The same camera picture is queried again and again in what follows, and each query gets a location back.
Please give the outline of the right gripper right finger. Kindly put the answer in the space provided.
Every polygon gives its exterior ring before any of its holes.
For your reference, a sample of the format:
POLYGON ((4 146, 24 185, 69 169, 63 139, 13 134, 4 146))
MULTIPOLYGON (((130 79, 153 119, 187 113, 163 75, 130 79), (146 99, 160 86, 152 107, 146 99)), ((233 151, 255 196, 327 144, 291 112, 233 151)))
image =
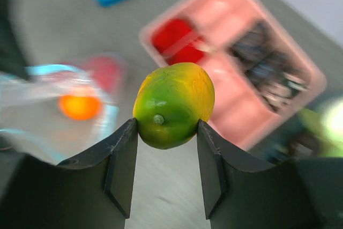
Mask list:
POLYGON ((342 228, 342 158, 273 165, 199 121, 197 149, 212 228, 342 228))

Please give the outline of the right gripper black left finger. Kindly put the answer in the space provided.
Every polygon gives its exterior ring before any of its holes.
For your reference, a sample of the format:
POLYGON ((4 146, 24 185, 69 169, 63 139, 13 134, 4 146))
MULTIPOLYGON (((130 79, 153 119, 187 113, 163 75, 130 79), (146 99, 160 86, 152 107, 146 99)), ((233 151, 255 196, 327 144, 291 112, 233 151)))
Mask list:
POLYGON ((137 121, 129 119, 58 165, 2 151, 1 228, 124 228, 137 146, 137 121))

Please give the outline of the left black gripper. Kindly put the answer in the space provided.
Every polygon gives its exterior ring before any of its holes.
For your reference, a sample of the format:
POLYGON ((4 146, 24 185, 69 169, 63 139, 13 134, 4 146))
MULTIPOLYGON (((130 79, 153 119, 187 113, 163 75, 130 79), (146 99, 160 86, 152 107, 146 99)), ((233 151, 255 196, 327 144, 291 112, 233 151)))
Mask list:
POLYGON ((10 0, 1 0, 1 72, 29 80, 27 66, 10 23, 10 0))

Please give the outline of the clear zip top bag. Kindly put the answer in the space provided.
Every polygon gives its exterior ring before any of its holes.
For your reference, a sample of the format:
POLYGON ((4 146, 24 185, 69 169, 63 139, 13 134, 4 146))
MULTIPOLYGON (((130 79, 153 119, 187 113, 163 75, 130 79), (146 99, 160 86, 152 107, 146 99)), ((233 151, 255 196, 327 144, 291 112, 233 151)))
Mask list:
POLYGON ((27 70, 28 82, 1 75, 1 149, 58 164, 114 132, 127 70, 119 55, 27 70))

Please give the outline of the orange fruit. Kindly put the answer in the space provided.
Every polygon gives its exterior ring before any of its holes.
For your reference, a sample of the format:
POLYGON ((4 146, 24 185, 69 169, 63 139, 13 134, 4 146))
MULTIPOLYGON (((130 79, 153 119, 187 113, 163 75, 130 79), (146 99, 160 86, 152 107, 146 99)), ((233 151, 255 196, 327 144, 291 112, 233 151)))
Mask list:
POLYGON ((58 106, 66 117, 83 121, 96 117, 102 109, 102 102, 95 97, 64 95, 60 97, 58 106))

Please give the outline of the green yellow mango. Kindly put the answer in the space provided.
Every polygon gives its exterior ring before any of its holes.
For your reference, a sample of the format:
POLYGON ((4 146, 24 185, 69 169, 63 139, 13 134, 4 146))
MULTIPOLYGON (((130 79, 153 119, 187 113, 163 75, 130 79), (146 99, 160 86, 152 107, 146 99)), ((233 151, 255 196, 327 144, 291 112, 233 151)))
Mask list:
POLYGON ((183 62, 154 70, 142 82, 133 106, 144 143, 161 150, 181 146, 213 112, 215 91, 207 72, 183 62))

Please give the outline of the red apple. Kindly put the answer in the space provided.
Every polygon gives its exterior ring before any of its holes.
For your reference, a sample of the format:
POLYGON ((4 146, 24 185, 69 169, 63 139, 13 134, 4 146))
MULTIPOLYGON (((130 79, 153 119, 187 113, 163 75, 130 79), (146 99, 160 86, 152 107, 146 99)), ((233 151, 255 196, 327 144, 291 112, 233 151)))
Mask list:
POLYGON ((125 72, 119 61, 104 55, 90 58, 81 68, 107 93, 117 90, 125 72))

